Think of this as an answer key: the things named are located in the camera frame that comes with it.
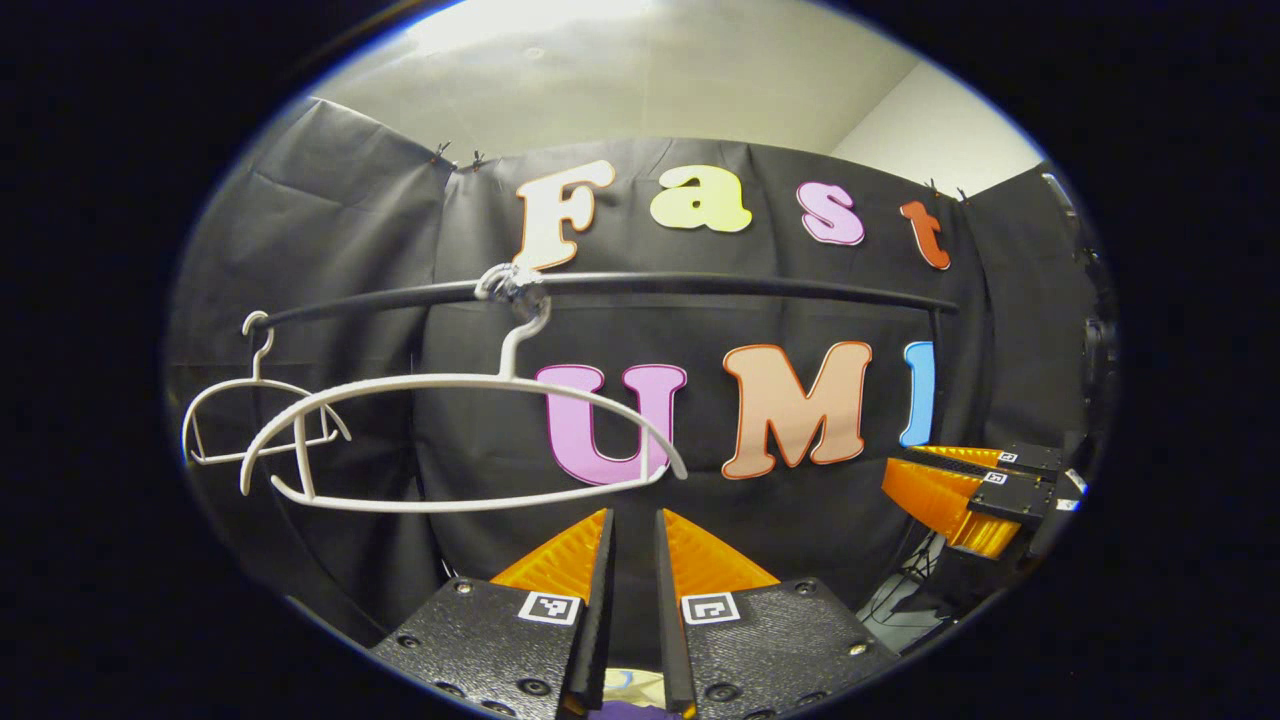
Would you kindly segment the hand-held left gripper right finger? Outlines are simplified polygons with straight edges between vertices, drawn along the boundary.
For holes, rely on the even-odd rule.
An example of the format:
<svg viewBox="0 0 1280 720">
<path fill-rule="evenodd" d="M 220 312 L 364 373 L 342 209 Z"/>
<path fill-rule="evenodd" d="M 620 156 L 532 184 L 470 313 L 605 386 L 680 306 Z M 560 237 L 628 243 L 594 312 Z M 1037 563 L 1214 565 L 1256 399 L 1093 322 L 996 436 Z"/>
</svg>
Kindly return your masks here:
<svg viewBox="0 0 1280 720">
<path fill-rule="evenodd" d="M 666 509 L 655 562 L 664 705 L 677 719 L 788 719 L 900 659 L 819 579 L 780 579 Z"/>
</svg>

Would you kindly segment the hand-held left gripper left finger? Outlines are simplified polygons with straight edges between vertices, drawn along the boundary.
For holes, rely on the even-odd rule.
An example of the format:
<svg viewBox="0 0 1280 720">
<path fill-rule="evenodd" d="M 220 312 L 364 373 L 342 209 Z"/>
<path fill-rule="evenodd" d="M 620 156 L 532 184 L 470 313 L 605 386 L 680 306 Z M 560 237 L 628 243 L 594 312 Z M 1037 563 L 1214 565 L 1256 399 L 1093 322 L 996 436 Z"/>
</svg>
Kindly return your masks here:
<svg viewBox="0 0 1280 720">
<path fill-rule="evenodd" d="M 585 719 L 602 706 L 613 574 L 603 509 L 490 580 L 449 579 L 372 656 L 483 719 Z"/>
</svg>

